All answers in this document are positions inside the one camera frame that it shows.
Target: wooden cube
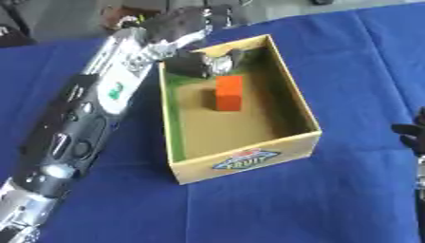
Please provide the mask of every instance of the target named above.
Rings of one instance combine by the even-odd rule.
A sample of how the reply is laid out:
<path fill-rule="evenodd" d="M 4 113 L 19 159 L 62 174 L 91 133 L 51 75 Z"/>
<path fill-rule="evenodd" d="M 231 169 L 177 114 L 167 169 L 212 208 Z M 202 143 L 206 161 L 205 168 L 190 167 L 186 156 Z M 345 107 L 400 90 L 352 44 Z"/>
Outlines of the wooden cube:
<path fill-rule="evenodd" d="M 242 76 L 216 79 L 215 103 L 218 111 L 239 111 L 242 106 Z"/>

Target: wooden box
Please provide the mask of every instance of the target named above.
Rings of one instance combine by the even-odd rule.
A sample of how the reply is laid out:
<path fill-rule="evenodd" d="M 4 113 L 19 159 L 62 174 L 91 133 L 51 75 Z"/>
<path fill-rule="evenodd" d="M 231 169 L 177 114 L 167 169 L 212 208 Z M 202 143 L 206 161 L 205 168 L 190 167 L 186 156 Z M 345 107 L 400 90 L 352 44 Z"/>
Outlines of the wooden box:
<path fill-rule="evenodd" d="M 168 160 L 180 184 L 308 157 L 322 134 L 271 36 L 198 51 L 220 56 L 232 48 L 247 50 L 231 74 L 243 76 L 241 111 L 215 110 L 215 78 L 159 67 Z"/>

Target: blue tablecloth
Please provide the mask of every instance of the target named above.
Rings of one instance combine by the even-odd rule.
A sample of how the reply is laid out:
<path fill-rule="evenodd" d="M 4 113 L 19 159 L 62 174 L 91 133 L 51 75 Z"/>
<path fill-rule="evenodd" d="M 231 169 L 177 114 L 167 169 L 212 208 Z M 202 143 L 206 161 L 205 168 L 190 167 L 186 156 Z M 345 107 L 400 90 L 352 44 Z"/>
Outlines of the blue tablecloth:
<path fill-rule="evenodd" d="M 417 242 L 416 159 L 390 131 L 425 104 L 425 5 L 300 16 L 215 34 L 272 34 L 319 123 L 314 155 L 176 184 L 157 73 L 43 242 Z M 0 50 L 0 179 L 46 102 L 100 40 Z"/>

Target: cable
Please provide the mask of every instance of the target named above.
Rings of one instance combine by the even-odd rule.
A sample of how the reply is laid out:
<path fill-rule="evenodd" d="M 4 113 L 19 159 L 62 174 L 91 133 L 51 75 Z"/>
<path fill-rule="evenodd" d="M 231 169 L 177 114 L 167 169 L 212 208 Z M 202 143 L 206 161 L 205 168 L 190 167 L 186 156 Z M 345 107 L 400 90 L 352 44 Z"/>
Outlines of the cable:
<path fill-rule="evenodd" d="M 246 6 L 250 5 L 253 1 L 254 1 L 254 0 L 248 0 L 248 1 L 239 0 L 240 5 L 241 5 L 242 7 L 246 7 Z"/>
<path fill-rule="evenodd" d="M 165 12 L 168 12 L 171 10 L 171 0 L 165 1 Z"/>
<path fill-rule="evenodd" d="M 5 5 L 4 3 L 0 2 L 0 8 L 3 8 L 6 11 L 6 13 L 15 22 L 23 34 L 29 36 L 29 26 L 14 5 Z"/>

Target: green label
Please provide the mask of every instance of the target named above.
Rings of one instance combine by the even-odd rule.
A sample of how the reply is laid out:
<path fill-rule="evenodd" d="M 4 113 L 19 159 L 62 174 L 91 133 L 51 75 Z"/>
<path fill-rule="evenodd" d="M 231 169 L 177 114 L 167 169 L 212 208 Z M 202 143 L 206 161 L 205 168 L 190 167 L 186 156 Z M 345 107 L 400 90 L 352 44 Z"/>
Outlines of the green label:
<path fill-rule="evenodd" d="M 120 82 L 116 82 L 115 87 L 109 91 L 109 97 L 114 101 L 118 100 L 123 89 L 124 85 Z"/>

